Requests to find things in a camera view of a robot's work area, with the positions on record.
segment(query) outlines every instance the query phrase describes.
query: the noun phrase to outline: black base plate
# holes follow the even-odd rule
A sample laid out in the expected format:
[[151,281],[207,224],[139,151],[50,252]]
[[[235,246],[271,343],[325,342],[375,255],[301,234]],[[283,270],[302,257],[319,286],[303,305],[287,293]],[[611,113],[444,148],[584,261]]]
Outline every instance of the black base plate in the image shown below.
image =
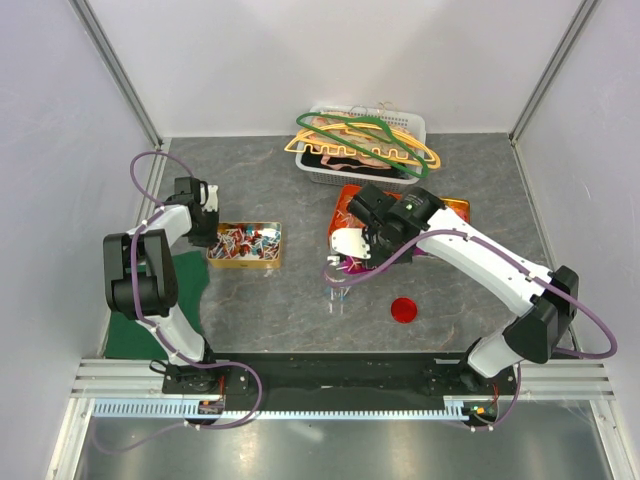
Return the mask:
[[[264,387],[261,411],[362,411],[441,409],[443,397],[473,395],[492,397],[495,383],[501,394],[512,395],[513,369],[470,392],[459,380],[457,362],[464,353],[226,353],[218,361],[251,366]],[[199,375],[176,381],[168,371],[162,388],[166,394],[216,394],[224,376],[227,410],[249,410],[257,398],[257,383],[242,368],[223,367],[198,371]],[[209,381],[203,391],[202,382]]]

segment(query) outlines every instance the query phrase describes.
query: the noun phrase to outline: red bottle cap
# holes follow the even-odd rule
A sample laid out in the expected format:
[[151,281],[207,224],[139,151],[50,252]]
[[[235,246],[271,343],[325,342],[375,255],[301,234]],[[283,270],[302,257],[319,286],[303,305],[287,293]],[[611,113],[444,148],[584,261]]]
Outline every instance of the red bottle cap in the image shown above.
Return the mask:
[[418,315],[416,302],[407,297],[396,298],[391,304],[391,315],[398,323],[411,323]]

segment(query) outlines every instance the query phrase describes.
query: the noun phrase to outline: white enclosure wall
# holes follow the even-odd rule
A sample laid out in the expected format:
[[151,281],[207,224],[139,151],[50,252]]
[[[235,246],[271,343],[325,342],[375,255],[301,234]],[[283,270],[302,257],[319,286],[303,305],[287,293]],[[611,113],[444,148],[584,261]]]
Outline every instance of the white enclosure wall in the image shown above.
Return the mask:
[[0,478],[36,479],[105,330],[102,238],[131,227],[149,145],[68,2],[4,0],[0,65]]
[[[558,263],[581,275],[580,295],[620,341],[608,360],[640,445],[640,3],[600,2],[520,142]],[[576,323],[589,351],[606,348]]]
[[160,133],[290,134],[391,101],[429,132],[505,132],[579,0],[91,0]]

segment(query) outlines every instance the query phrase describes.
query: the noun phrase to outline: green mat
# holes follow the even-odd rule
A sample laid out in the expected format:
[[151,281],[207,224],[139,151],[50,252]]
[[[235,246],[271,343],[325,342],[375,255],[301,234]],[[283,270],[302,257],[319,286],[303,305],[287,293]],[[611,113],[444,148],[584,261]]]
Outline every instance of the green mat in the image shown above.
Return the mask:
[[[178,276],[178,305],[196,332],[200,326],[200,297],[209,284],[207,261],[201,252],[189,252],[173,257]],[[167,354],[141,325],[127,320],[121,313],[112,313],[105,358],[128,360],[166,359]]]

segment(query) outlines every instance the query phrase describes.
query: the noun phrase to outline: white robotic arm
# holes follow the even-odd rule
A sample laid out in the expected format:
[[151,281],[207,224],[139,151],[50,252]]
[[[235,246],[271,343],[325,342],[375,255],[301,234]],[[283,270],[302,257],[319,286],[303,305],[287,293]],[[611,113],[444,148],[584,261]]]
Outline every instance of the white robotic arm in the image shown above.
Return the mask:
[[[132,238],[138,227],[125,234],[105,238],[105,286],[107,303],[112,310],[122,312],[147,329],[167,352],[170,363],[185,365],[177,353],[192,362],[201,362],[210,349],[177,305],[178,285],[169,249],[182,236],[187,236],[197,246],[217,242],[218,187],[185,177],[176,179],[175,191],[167,204],[161,207],[163,213],[146,225],[138,239],[138,260],[147,264],[146,272],[138,274],[138,295],[147,321],[139,320],[135,314],[132,266],[128,261]],[[167,348],[165,343],[175,351]]]
[[[551,272],[519,257],[475,230],[439,198],[419,187],[396,200],[367,185],[349,204],[349,211],[367,227],[334,232],[331,238],[334,254],[361,258],[367,267],[378,267],[412,238],[433,232],[433,236],[418,241],[416,246],[484,285],[516,315],[514,322],[479,339],[467,351],[465,365],[485,379],[523,359],[546,362],[575,316],[575,308],[568,302],[532,281],[537,277],[575,298],[578,277],[573,271],[561,267]],[[396,261],[410,262],[412,254],[412,250],[407,250]]]

